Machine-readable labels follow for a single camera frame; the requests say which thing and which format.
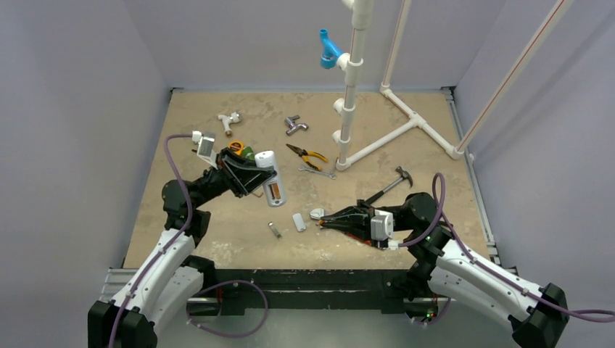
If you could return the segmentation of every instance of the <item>cylindrical container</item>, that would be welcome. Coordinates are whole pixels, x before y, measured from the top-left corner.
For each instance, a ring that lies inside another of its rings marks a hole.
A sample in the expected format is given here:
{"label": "cylindrical container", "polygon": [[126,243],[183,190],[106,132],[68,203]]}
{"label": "cylindrical container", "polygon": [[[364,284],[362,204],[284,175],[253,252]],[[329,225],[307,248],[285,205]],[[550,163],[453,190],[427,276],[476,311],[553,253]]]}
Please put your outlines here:
{"label": "cylindrical container", "polygon": [[263,184],[263,189],[265,190],[265,197],[267,197],[267,204],[269,204],[269,207],[282,206],[286,203],[286,191],[284,190],[284,185],[282,185],[282,178],[276,161],[276,155],[273,151],[259,152],[255,156],[255,161],[257,167],[273,167],[278,173]]}
{"label": "cylindrical container", "polygon": [[252,161],[253,161],[253,160],[254,160],[254,151],[252,150],[252,148],[251,148],[251,147],[246,146],[246,147],[244,147],[244,149],[242,150],[242,154],[241,154],[241,156],[242,156],[243,158],[247,158],[247,159],[249,159],[249,160],[252,160]]}

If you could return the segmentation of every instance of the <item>white valve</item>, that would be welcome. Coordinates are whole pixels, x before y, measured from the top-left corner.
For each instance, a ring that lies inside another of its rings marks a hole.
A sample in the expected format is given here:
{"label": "white valve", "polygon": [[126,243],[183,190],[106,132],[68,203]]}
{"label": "white valve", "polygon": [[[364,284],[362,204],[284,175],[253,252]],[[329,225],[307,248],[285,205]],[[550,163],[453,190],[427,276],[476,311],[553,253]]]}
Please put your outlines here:
{"label": "white valve", "polygon": [[218,115],[218,119],[222,121],[224,125],[224,133],[229,138],[233,135],[233,131],[231,130],[231,123],[239,123],[242,121],[242,116],[237,112],[232,112],[231,116],[226,115]]}

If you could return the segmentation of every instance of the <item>vertical white pipe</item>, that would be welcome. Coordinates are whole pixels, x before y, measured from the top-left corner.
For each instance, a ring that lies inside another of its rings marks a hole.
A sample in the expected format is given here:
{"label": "vertical white pipe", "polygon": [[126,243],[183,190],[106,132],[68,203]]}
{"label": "vertical white pipe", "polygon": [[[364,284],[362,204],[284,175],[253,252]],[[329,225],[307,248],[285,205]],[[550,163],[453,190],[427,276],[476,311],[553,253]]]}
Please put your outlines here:
{"label": "vertical white pipe", "polygon": [[[355,76],[360,74],[363,69],[363,51],[365,49],[366,30],[370,25],[371,13],[373,11],[374,0],[354,0],[352,2],[352,44],[350,47],[350,61],[346,69],[354,70]],[[350,147],[350,124],[355,114],[355,99],[356,99],[357,83],[348,83],[346,85],[346,94],[344,95],[344,108],[349,110],[342,117],[342,131],[339,137],[340,148],[338,164],[347,166],[348,148]]]}
{"label": "vertical white pipe", "polygon": [[506,94],[511,85],[515,82],[519,74],[527,66],[527,63],[532,59],[534,53],[540,48],[545,39],[553,31],[553,28],[557,25],[557,22],[563,17],[570,5],[574,0],[557,0],[553,8],[547,14],[545,20],[536,30],[536,33],[529,40],[508,74],[505,75],[504,80],[500,83],[498,89],[495,90],[493,96],[487,105],[483,108],[479,116],[474,121],[474,124],[470,127],[468,133],[461,139],[459,144],[455,147],[457,153],[462,154],[468,144],[475,137],[476,132],[482,127],[484,121],[489,118],[495,107],[498,105],[502,96]]}
{"label": "vertical white pipe", "polygon": [[359,63],[363,58],[365,50],[366,30],[354,29],[352,35],[352,44],[350,45],[350,61]]}
{"label": "vertical white pipe", "polygon": [[393,74],[393,68],[395,67],[395,61],[397,60],[397,53],[400,50],[400,44],[402,41],[405,24],[408,21],[408,13],[410,12],[410,5],[412,0],[403,0],[402,8],[400,9],[400,16],[397,19],[397,27],[395,28],[395,34],[393,35],[393,44],[391,45],[391,52],[389,53],[389,60],[387,61],[387,68],[384,71],[384,79],[382,80],[382,88],[389,88],[391,84],[391,75]]}
{"label": "vertical white pipe", "polygon": [[349,10],[352,10],[353,4],[355,4],[355,0],[342,0],[344,6],[348,7]]}

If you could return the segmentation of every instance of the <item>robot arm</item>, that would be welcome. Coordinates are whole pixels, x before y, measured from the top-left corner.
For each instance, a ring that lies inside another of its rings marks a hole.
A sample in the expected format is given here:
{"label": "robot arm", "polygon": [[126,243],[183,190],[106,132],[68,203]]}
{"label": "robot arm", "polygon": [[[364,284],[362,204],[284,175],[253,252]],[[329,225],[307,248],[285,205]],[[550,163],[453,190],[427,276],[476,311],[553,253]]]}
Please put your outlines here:
{"label": "robot arm", "polygon": [[410,301],[429,292],[441,294],[497,321],[511,331],[522,348],[554,347],[569,316],[527,294],[536,294],[567,309],[564,292],[551,283],[543,288],[526,281],[472,252],[446,228],[447,223],[436,223],[431,232],[422,236],[436,216],[436,201],[421,192],[409,195],[404,204],[394,207],[372,207],[359,200],[355,206],[322,217],[320,225],[380,249],[398,248],[397,242],[389,240],[392,231],[412,230],[399,244],[412,244],[408,251],[416,258],[400,282]]}
{"label": "robot arm", "polygon": [[[237,156],[229,149],[216,154],[212,150],[212,136],[193,140],[199,143],[197,156],[212,167],[195,181],[183,181],[191,201],[190,225],[177,236],[186,223],[189,205],[179,182],[171,180],[162,189],[163,209],[167,213],[165,230],[132,279],[110,302],[97,301],[90,309],[89,347],[109,344],[119,312],[114,342],[120,342],[121,347],[155,347],[157,334],[186,305],[188,298],[217,283],[213,262],[191,256],[207,233],[211,216],[197,208],[228,190],[238,198],[246,196],[277,175],[273,167],[257,167],[255,161]],[[122,311],[120,304],[126,300]]]}

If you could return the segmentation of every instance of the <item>wrench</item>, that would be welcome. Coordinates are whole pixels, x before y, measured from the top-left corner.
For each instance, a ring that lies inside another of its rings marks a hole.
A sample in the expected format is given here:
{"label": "wrench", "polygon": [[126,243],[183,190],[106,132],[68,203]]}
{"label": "wrench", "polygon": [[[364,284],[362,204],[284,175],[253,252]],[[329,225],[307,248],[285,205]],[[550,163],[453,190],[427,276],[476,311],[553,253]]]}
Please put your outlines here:
{"label": "wrench", "polygon": [[335,178],[337,178],[337,175],[335,175],[335,173],[319,172],[318,170],[314,170],[314,169],[308,167],[307,165],[302,165],[301,167],[299,167],[299,170],[301,170],[302,172],[310,172],[310,173],[314,173],[314,174],[320,174],[320,175],[326,176],[327,178],[330,178],[330,179],[333,179],[333,180],[335,180]]}

